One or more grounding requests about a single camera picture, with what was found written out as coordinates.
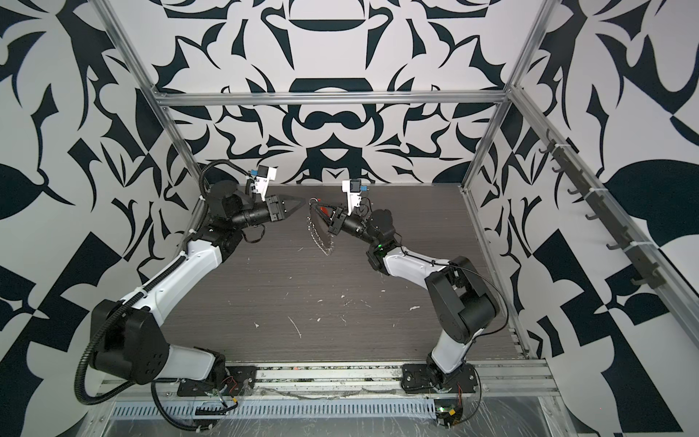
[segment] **hook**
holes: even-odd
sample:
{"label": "hook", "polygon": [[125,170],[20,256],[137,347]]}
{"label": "hook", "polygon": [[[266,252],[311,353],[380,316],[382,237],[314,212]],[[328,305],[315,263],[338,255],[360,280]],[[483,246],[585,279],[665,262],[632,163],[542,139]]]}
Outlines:
{"label": "hook", "polygon": [[549,140],[549,145],[547,145],[543,149],[539,149],[539,153],[548,153],[556,148],[556,143],[552,139],[548,138],[548,136],[547,136],[547,139]]}

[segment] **metal chain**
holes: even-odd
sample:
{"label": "metal chain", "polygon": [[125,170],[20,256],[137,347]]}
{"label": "metal chain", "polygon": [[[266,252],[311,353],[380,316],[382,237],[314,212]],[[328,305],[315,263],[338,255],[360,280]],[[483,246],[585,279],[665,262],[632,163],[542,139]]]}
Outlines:
{"label": "metal chain", "polygon": [[313,214],[313,212],[312,210],[309,210],[307,220],[310,236],[313,238],[315,245],[318,246],[318,248],[322,250],[326,256],[330,256],[330,254],[333,253],[333,250],[335,250],[335,240],[333,240],[333,236],[330,235],[330,247],[325,246],[323,240],[320,239],[320,235],[318,235],[318,229],[316,229],[315,224],[313,224],[313,221],[310,219],[311,214]]}

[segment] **aluminum frame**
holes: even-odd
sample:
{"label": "aluminum frame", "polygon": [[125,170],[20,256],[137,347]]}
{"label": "aluminum frame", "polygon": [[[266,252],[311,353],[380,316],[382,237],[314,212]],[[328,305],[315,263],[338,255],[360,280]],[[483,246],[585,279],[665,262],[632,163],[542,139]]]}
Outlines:
{"label": "aluminum frame", "polygon": [[[560,396],[548,364],[543,359],[490,359],[469,361],[478,370],[485,389],[483,396]],[[397,399],[410,396],[450,398],[454,393],[408,395],[401,389],[401,366],[424,364],[424,361],[375,361],[312,363],[239,363],[227,366],[256,366],[259,368],[254,389],[246,399],[322,399],[328,396],[344,399]],[[107,392],[124,382],[105,380],[99,389]],[[161,399],[176,399],[177,384],[158,384]],[[117,398],[118,401],[147,401],[149,385],[134,385]],[[207,396],[188,398],[195,401]]]}
{"label": "aluminum frame", "polygon": [[143,96],[145,97],[148,105],[155,114],[155,117],[160,122],[161,126],[170,136],[170,139],[178,151],[182,160],[185,162],[187,170],[195,178],[199,177],[201,172],[199,165],[196,163],[192,151],[185,142],[184,138],[180,134],[175,122],[166,113],[166,109],[162,108],[155,99],[155,94],[153,92],[153,83],[150,77],[143,68],[143,63],[136,54],[134,45],[129,40],[129,37],[121,25],[121,22],[117,18],[117,14],[112,9],[112,5],[109,0],[90,0],[90,3],[94,6],[95,12],[99,17],[100,21],[104,25],[104,29],[112,40],[117,51],[121,54],[124,59],[124,63],[127,65],[129,72],[136,80],[136,84],[140,88]]}
{"label": "aluminum frame", "polygon": [[[485,258],[485,264],[488,267],[488,271],[491,272],[493,276],[493,282],[498,286],[500,290],[505,290],[505,282],[500,273],[497,263],[495,262],[495,257],[493,256],[493,251],[490,249],[490,245],[487,242],[485,232],[483,231],[483,226],[480,223],[480,218],[478,218],[478,207],[476,206],[473,196],[471,193],[462,189],[461,194],[463,195],[463,201],[466,203],[466,210],[469,217],[471,218],[471,223],[473,223],[473,229],[476,233],[478,244],[480,245],[481,251],[483,251],[483,256]],[[514,309],[514,305],[509,299],[506,299],[507,310],[510,312],[510,325],[514,327],[514,332],[519,339],[519,344],[522,348],[522,354],[525,358],[539,358],[533,357],[531,354],[531,346],[529,345],[529,336],[526,335],[526,330],[519,321],[519,315],[517,310]]]}
{"label": "aluminum frame", "polygon": [[351,103],[501,103],[499,89],[466,91],[156,93],[160,106],[312,105]]}
{"label": "aluminum frame", "polygon": [[[559,145],[568,145],[556,127],[538,109],[529,95],[520,87],[512,87],[507,92],[508,97],[521,112],[524,119],[532,126],[539,138],[547,142],[553,140]],[[563,147],[566,157],[582,171],[592,188],[604,189],[606,187],[596,176],[587,164],[570,147]],[[663,301],[668,310],[675,316],[675,319],[687,333],[689,338],[699,348],[699,296],[692,290],[690,285],[683,279],[680,272],[663,255],[659,248],[655,246],[641,228],[638,227],[633,218],[619,205],[619,202],[609,193],[605,193],[605,203],[613,211],[619,222],[627,227],[628,235],[632,241],[651,243],[639,245],[638,247],[652,261],[658,264],[659,271],[667,281],[664,285],[655,289],[658,297]]]}
{"label": "aluminum frame", "polygon": [[481,137],[481,141],[476,147],[476,153],[473,155],[473,159],[466,169],[466,174],[463,175],[463,180],[461,181],[462,187],[469,187],[473,182],[473,178],[475,178],[476,174],[478,174],[478,169],[480,169],[481,165],[483,165],[485,157],[488,155],[490,148],[493,146],[495,135],[498,133],[498,129],[500,129],[500,126],[502,126],[503,121],[505,121],[505,116],[510,110],[511,105],[512,102],[507,100],[504,103],[498,104],[497,109],[495,109],[495,113],[488,122],[488,127],[485,129],[485,133],[483,134],[483,137]]}
{"label": "aluminum frame", "polygon": [[561,0],[543,0],[541,3],[536,18],[534,19],[534,24],[529,30],[529,34],[526,37],[526,42],[522,46],[522,50],[520,51],[517,61],[514,64],[512,74],[505,84],[505,95],[507,96],[507,100],[505,100],[505,103],[501,103],[498,106],[496,113],[490,119],[485,134],[481,138],[481,141],[476,148],[476,154],[473,157],[471,164],[468,166],[466,174],[463,176],[463,181],[461,182],[462,187],[470,186],[470,184],[473,182],[473,178],[478,172],[478,169],[480,169],[480,166],[483,164],[485,155],[487,155],[490,151],[490,147],[493,145],[493,139],[495,138],[498,129],[500,129],[500,126],[505,120],[505,116],[510,109],[510,98],[507,95],[507,92],[509,92],[513,86],[519,85],[521,79],[526,74],[529,66],[531,65],[532,58],[534,58],[534,54],[539,49],[541,42],[544,40],[546,28],[549,25],[551,16],[553,15],[556,6],[558,6],[560,3]]}

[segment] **metal vent grille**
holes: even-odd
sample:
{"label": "metal vent grille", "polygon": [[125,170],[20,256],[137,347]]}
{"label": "metal vent grille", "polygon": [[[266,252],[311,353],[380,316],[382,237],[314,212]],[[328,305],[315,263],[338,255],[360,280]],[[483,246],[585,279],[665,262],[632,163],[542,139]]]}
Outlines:
{"label": "metal vent grille", "polygon": [[[190,418],[195,408],[217,410],[218,403],[170,401],[163,402],[169,415]],[[114,420],[149,420],[160,416],[152,402],[117,402]],[[221,418],[202,416],[197,418]],[[420,417],[434,419],[432,399],[342,399],[298,401],[241,401],[240,406],[224,416],[227,419],[304,419],[340,417]]]}

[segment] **white debris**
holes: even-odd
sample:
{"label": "white debris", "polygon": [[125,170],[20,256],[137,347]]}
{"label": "white debris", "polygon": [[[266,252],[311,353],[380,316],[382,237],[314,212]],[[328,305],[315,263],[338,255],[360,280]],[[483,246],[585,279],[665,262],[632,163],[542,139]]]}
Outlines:
{"label": "white debris", "polygon": [[291,323],[294,324],[294,328],[296,328],[296,332],[298,332],[298,337],[301,338],[301,331],[298,330],[298,327],[296,326],[296,323],[294,323],[293,320],[291,320]]}

